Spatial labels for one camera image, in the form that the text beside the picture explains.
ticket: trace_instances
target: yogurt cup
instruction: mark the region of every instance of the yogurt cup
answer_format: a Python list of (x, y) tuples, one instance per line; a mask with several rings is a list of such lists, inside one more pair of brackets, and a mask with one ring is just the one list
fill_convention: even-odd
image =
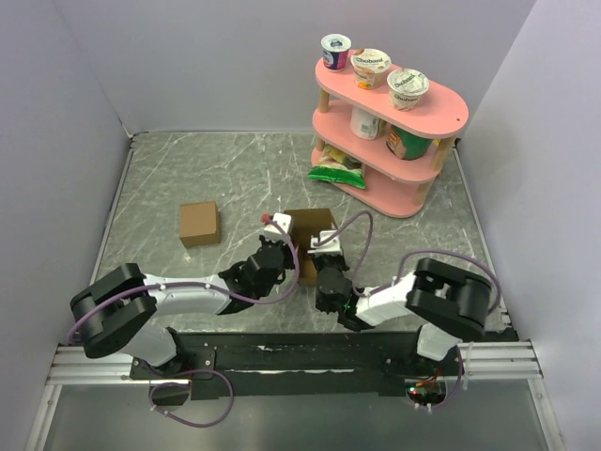
[(388, 88), (393, 108), (407, 111), (415, 108), (418, 100), (430, 87), (425, 75), (415, 69), (397, 69), (388, 74)]
[(391, 59), (376, 49), (360, 49), (350, 57), (355, 71), (355, 84), (363, 89), (376, 89), (386, 78)]
[(386, 121), (353, 106), (350, 129), (361, 139), (377, 139), (384, 135)]
[(321, 40), (323, 65), (328, 70), (339, 71), (345, 68), (350, 49), (350, 39), (345, 35), (328, 35)]

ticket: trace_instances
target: white bottle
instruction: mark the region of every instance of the white bottle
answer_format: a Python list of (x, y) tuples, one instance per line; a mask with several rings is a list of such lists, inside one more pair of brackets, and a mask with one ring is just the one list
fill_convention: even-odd
[(376, 139), (384, 134), (386, 121), (353, 106), (350, 129), (362, 139)]

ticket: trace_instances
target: green can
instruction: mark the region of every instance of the green can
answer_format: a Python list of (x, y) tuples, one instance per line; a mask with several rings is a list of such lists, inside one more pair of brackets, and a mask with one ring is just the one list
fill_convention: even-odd
[(386, 146), (390, 152), (403, 160), (415, 160), (423, 157), (431, 144), (431, 139), (416, 136), (394, 125), (391, 126), (391, 134), (386, 140)]

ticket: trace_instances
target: metal frame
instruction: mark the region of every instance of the metal frame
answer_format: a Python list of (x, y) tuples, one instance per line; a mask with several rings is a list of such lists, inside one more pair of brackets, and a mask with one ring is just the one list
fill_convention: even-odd
[[(540, 379), (532, 343), (499, 342), (459, 345), (466, 362), (465, 370), (474, 381)], [(88, 359), (81, 347), (61, 346), (54, 356), (46, 383), (62, 385), (151, 385), (166, 380), (133, 381), (130, 379), (132, 358), (113, 354), (102, 359)]]
[[(90, 283), (96, 280), (100, 262), (109, 232), (116, 213), (116, 206), (121, 196), (123, 184), (134, 152), (134, 141), (128, 153), (121, 179), (117, 186), (115, 198), (111, 206), (99, 254), (91, 275)], [(459, 166), (461, 178), (466, 188), (470, 206), (485, 250), (486, 261), (494, 271), (485, 237), (473, 205), (469, 186), (465, 179), (463, 167), (456, 148), (454, 155)], [(507, 327), (511, 327), (511, 319), (503, 299), (501, 314)], [(478, 381), (490, 380), (528, 380), (532, 398), (539, 415), (549, 450), (565, 449), (561, 434), (555, 420), (545, 386), (542, 372), (530, 342), (483, 342), (460, 344), (461, 354), (465, 362), (466, 378)], [(27, 442), (26, 451), (43, 451), (48, 432), (53, 421), (56, 404), (63, 385), (150, 385), (158, 381), (133, 381), (130, 379), (132, 358), (125, 354), (115, 354), (103, 359), (90, 360), (84, 355), (83, 348), (59, 346), (46, 381), (46, 387)]]

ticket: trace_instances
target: white wall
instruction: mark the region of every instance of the white wall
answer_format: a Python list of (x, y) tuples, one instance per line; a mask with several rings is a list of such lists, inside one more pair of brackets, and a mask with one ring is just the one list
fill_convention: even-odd
[(423, 70), (474, 111), (534, 0), (54, 2), (136, 133), (308, 130), (332, 32)]
[(461, 142), (506, 300), (569, 449), (599, 449), (601, 4), (538, 0)]
[(0, 13), (0, 437), (23, 449), (127, 136), (51, 2)]

